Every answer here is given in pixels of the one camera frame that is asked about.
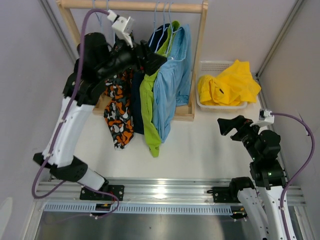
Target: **gray floor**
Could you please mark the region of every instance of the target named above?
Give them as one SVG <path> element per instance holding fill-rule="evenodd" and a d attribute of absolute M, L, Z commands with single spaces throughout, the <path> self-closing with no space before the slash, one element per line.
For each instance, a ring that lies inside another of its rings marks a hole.
<path fill-rule="evenodd" d="M 233 222 L 229 216 L 112 214 L 95 220 L 46 212 L 36 240 L 254 240 L 249 221 Z"/>

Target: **lime green shirt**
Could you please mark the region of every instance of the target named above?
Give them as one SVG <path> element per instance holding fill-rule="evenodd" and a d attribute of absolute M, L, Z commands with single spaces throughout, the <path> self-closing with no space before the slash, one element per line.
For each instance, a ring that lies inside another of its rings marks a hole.
<path fill-rule="evenodd" d="M 173 31 L 178 30 L 180 23 L 178 21 L 172 22 Z M 167 38 L 163 45 L 159 48 L 156 52 L 159 55 L 165 56 L 167 48 L 169 47 L 168 54 L 170 53 L 171 46 L 173 43 L 173 39 L 170 42 L 171 38 L 171 27 L 168 27 L 167 30 Z M 141 98 L 141 115 L 143 121 L 143 129 L 144 129 L 144 138 L 146 144 L 149 146 L 151 155 L 153 157 L 159 156 L 159 146 L 161 145 L 161 138 L 159 133 L 152 123 L 152 114 L 153 114 L 153 105 L 154 105 L 154 93 L 153 88 L 155 84 L 155 80 L 158 75 L 158 71 L 155 74 L 149 76 L 145 75 L 144 79 L 140 85 L 140 98 Z"/>

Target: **laundry basket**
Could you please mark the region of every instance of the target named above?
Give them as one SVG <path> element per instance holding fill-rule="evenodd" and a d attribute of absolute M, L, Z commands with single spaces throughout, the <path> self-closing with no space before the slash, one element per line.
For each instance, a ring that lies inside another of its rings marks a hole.
<path fill-rule="evenodd" d="M 218 106 L 218 105 L 203 105 L 199 99 L 198 93 L 198 82 L 201 76 L 203 75 L 211 75 L 216 77 L 225 69 L 230 67 L 234 62 L 233 61 L 200 61 L 199 63 L 199 78 L 196 81 L 195 92 L 196 92 L 196 102 L 200 106 L 203 111 L 216 111 L 216 110 L 237 110 L 244 109 L 247 107 L 248 103 L 246 101 L 242 102 L 238 106 Z"/>

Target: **yellow cloth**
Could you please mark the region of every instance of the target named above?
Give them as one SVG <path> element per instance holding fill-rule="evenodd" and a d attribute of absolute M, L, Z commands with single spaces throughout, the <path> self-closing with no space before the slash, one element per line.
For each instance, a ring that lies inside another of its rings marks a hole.
<path fill-rule="evenodd" d="M 217 77 L 200 77 L 197 88 L 203 105 L 220 106 L 237 106 L 241 102 L 255 103 L 261 90 L 252 78 L 249 62 L 239 60 Z"/>

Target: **clothes rack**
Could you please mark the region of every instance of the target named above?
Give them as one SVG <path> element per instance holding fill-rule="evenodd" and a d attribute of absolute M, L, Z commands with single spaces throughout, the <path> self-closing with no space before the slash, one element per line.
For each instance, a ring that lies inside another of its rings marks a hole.
<path fill-rule="evenodd" d="M 92 9 L 94 6 L 100 9 L 107 8 L 107 2 L 105 0 L 57 0 L 58 9 L 62 15 L 62 18 L 70 32 L 70 35 L 77 46 L 80 43 L 80 31 L 76 25 L 75 19 L 72 15 L 71 9 Z M 119 11 L 141 11 L 141 12 L 168 12 L 169 4 L 165 6 L 164 2 L 157 5 L 156 2 L 137 2 L 137 1 L 109 1 L 108 8 L 111 10 Z M 192 68 L 191 88 L 189 95 L 188 105 L 178 106 L 175 109 L 174 120 L 179 121 L 193 121 L 195 118 L 195 84 L 197 74 L 199 70 L 199 61 L 202 48 L 202 42 L 205 31 L 205 24 L 208 12 L 208 1 L 204 0 L 201 4 L 190 3 L 173 3 L 170 7 L 171 13 L 193 13 L 201 14 L 198 35 L 196 40 L 196 49 Z M 100 96 L 100 100 L 93 109 L 93 113 L 96 115 L 103 115 L 106 105 L 110 101 L 110 98 L 104 94 Z"/>

